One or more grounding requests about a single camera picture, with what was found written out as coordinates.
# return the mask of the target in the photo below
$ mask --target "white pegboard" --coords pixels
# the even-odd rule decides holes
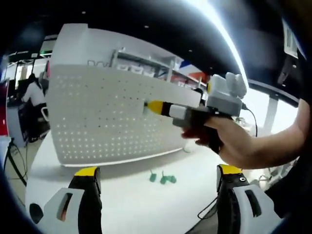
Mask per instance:
[[[183,148],[172,119],[145,100],[196,107],[200,94],[156,78],[84,65],[51,67],[47,106],[58,159],[65,166],[122,163]]]

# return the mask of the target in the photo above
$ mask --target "white label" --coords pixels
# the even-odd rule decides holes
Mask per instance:
[[[283,21],[284,28],[284,51],[286,54],[298,58],[297,44],[294,39],[294,35],[290,27]]]

